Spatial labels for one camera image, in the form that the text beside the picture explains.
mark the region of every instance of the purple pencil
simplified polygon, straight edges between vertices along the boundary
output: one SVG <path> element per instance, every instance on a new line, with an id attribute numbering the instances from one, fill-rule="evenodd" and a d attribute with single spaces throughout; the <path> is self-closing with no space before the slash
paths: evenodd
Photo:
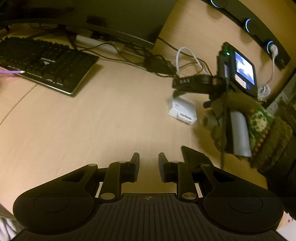
<path id="1" fill-rule="evenodd" d="M 0 74 L 23 74 L 24 71 L 22 70 L 5 70 L 5 71 L 0 71 Z"/>

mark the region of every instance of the white charger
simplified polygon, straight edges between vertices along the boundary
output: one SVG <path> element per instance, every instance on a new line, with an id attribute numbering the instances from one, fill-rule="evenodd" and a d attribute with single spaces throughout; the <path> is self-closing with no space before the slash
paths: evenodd
<path id="1" fill-rule="evenodd" d="M 183 121 L 187 124 L 192 125 L 197 120 L 195 103 L 190 101 L 183 96 L 178 96 L 171 99 L 171 110 L 169 115 Z"/>

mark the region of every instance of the black keyboard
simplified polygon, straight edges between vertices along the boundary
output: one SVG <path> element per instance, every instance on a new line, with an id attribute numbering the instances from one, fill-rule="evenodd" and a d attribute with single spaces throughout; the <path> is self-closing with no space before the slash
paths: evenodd
<path id="1" fill-rule="evenodd" d="M 20 76 L 66 94 L 73 94 L 99 57 L 69 46 L 29 38 L 0 42 L 0 66 L 23 70 Z"/>

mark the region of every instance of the power adapter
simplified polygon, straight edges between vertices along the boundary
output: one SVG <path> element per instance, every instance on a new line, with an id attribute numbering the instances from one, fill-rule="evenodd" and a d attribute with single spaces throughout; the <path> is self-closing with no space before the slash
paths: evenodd
<path id="1" fill-rule="evenodd" d="M 167 64 L 161 58 L 156 58 L 153 56 L 146 56 L 143 62 L 144 68 L 148 72 L 174 75 L 176 73 L 176 67 L 172 62 L 166 60 Z"/>

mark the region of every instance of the coiled white cable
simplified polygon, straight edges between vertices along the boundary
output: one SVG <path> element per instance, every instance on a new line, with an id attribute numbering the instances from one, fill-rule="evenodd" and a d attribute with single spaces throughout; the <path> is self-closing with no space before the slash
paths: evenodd
<path id="1" fill-rule="evenodd" d="M 179 55 L 181 53 L 181 51 L 185 49 L 187 51 L 190 52 L 191 56 L 195 59 L 195 61 L 197 62 L 197 64 L 200 66 L 200 68 L 202 69 L 202 71 L 205 73 L 205 74 L 208 74 L 205 69 L 203 68 L 203 66 L 201 65 L 201 63 L 199 62 L 199 60 L 196 58 L 195 54 L 187 47 L 181 47 L 178 49 L 177 51 L 177 54 L 176 54 L 176 69 L 177 69 L 177 75 L 179 76 L 180 74 L 180 68 L 179 68 Z"/>
<path id="2" fill-rule="evenodd" d="M 275 60 L 275 58 L 277 57 L 277 55 L 279 54 L 279 50 L 278 50 L 278 48 L 277 48 L 277 46 L 276 45 L 274 45 L 274 44 L 272 44 L 271 46 L 270 46 L 270 51 L 271 51 L 271 56 L 272 56 L 272 73 L 271 73 L 271 78 L 269 79 L 269 81 L 267 81 L 264 85 L 262 85 L 262 86 L 260 86 L 259 88 L 258 88 L 258 98 L 260 99 L 260 100 L 263 100 L 263 99 L 265 99 L 267 96 L 269 96 L 270 95 L 270 93 L 271 93 L 271 89 L 270 89 L 270 87 L 268 86 L 268 83 L 270 82 L 270 81 L 272 81 L 272 79 L 273 79 L 273 76 L 274 76 L 274 68 L 275 68 L 275 63 L 274 63 L 274 60 Z"/>

